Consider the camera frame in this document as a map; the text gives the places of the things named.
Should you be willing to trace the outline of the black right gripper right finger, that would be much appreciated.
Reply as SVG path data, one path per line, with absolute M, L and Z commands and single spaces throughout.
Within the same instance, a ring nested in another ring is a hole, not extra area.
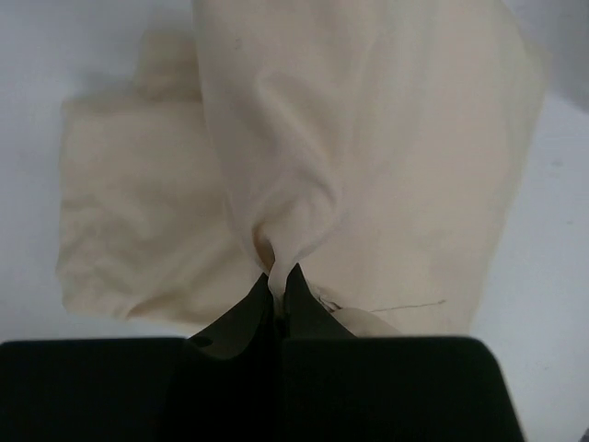
M 314 299 L 299 266 L 284 308 L 284 441 L 524 440 L 482 342 L 355 337 Z

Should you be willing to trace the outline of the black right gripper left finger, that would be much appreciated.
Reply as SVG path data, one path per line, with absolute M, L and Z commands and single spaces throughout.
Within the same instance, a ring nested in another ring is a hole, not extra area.
M 189 338 L 1 346 L 5 441 L 273 441 L 267 280 Z

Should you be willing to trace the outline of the beige drawstring trousers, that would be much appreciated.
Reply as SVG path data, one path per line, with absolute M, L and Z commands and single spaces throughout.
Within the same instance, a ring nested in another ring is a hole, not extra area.
M 64 104 L 64 308 L 197 330 L 301 267 L 357 335 L 464 334 L 547 55 L 501 1 L 196 1 Z

